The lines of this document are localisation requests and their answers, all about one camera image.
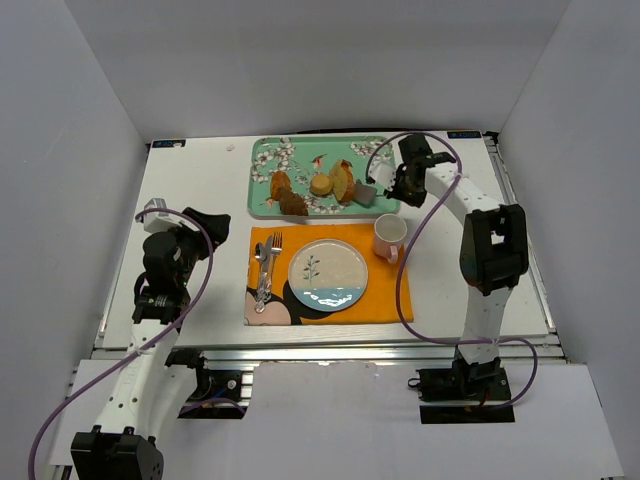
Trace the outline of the metal cake server wooden handle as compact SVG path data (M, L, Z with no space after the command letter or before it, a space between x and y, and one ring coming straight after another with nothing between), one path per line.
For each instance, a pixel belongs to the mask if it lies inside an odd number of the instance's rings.
M367 209L387 208L395 204L395 200L388 198L384 189L380 190L374 185L360 181L355 183L353 200Z

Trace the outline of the sliced bread loaf piece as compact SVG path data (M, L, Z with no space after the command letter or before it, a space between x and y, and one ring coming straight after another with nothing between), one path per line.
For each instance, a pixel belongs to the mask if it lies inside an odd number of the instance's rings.
M350 203L355 196L352 164L346 160L338 160L330 169L329 178L335 199L342 204Z

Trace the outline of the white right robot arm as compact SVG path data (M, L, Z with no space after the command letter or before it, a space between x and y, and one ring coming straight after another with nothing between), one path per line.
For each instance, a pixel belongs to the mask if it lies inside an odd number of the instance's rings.
M463 173L460 155L447 142L434 152L427 132L403 132L401 164L385 196L420 207L428 194L437 198L425 217L446 207L462 226L459 265L469 287L463 333L455 342L453 368L465 383L495 377L506 303L529 268L526 215L518 204L505 205L484 193Z

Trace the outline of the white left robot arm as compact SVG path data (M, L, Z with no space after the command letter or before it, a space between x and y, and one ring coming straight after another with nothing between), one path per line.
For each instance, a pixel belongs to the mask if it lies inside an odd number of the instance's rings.
M201 297L189 293L189 279L199 262L213 262L231 217L148 205L136 219L149 235L134 287L130 343L126 358L111 369L117 378L104 409L90 431L72 440L80 479L161 478L160 436L198 387L198 352L174 346Z

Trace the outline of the pink ceramic mug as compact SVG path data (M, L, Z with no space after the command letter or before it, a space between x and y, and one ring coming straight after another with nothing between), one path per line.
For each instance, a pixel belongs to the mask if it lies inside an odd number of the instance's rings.
M374 222L374 253L390 264L396 264L407 232L407 224L400 216L381 215Z

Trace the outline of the right blue table label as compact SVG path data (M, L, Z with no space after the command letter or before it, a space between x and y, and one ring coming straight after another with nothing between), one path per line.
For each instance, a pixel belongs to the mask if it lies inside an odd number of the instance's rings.
M483 135L477 130L454 130L447 131L447 137L449 139L481 139Z

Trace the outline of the blue table label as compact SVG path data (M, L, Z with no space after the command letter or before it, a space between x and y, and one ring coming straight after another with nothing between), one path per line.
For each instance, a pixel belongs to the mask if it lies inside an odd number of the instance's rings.
M449 139L481 139L483 135L477 130L454 130L447 131L447 137Z
M151 143L153 149L161 148L183 148L186 145L185 139L162 139L154 140Z

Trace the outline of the silver spoon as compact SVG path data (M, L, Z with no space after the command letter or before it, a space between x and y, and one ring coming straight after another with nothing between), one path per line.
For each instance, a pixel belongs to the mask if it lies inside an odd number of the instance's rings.
M258 262L258 281L256 286L256 303L254 305L254 310L256 313L260 314L264 311L264 308L265 308L264 299L263 299L263 289L264 289L263 266L265 265L265 262L267 260L266 247L262 242L258 242L255 245L254 256Z

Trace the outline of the round yellow muffin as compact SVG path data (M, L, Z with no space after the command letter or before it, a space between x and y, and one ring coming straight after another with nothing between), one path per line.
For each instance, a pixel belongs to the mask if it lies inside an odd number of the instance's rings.
M310 183L310 191L317 196L326 196L333 190L332 179L323 173L318 173L313 176Z

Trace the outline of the silver fork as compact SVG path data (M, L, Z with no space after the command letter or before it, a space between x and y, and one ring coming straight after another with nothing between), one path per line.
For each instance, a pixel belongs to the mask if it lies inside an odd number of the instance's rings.
M268 261L268 268L267 268L267 274L265 279L265 289L268 294L271 294L275 264L279 255L282 253L282 247L283 247L282 231L278 230L271 236L271 239L268 242L268 247L269 247L269 261Z

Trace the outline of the left blue table label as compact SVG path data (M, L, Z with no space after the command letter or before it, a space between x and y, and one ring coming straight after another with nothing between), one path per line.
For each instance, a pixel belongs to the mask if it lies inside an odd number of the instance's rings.
M186 145L185 139L162 139L154 140L151 143L153 149L161 148L183 148Z

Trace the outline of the dark brown chocolate pastry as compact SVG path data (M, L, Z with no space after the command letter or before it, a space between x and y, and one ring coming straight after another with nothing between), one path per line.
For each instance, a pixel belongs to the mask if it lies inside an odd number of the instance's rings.
M283 215L308 216L308 208L304 199L289 189L281 187L279 189L279 209Z

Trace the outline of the orange cartoon placemat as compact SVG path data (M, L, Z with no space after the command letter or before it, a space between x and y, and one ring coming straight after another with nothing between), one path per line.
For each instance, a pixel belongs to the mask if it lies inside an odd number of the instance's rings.
M255 245L265 243L276 231L283 232L282 253L273 273L270 298L260 314L254 310L258 281L258 262L254 258ZM361 299L353 306L334 313L311 310L298 301L288 284L289 264L294 254L307 243L321 239L344 241L364 257L368 266L368 285ZM399 264L390 264L373 251L372 223L319 224L284 227L254 227L251 230L248 284L245 299L245 319L249 325L317 325L398 323L396 300L401 300L404 319L411 322L413 312L408 275L402 275L401 288L396 288Z

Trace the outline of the golden croissant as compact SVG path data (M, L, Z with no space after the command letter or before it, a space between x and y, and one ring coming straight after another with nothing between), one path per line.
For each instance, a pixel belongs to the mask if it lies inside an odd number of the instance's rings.
M279 201L282 190L290 191L291 181L285 171L276 171L271 176L270 198Z

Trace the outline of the blue white ceramic plate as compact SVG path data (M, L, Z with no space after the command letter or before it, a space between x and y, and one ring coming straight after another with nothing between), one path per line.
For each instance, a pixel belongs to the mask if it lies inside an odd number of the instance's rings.
M294 254L287 280L304 306L334 313L361 299L368 285L368 266L362 254L344 241L315 240Z

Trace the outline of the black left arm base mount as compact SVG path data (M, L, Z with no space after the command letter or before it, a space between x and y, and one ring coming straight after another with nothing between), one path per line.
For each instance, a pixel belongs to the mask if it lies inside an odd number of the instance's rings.
M242 393L245 373L238 369L216 369L202 352L180 349L171 352L165 365L186 366L196 380L195 390L182 407L180 419L243 419L247 398Z

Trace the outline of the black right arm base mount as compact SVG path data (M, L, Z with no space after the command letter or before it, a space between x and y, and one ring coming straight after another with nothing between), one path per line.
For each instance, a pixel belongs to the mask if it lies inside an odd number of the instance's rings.
M420 369L407 387L417 393L423 425L508 424L515 422L504 368L496 377L465 384L453 368Z

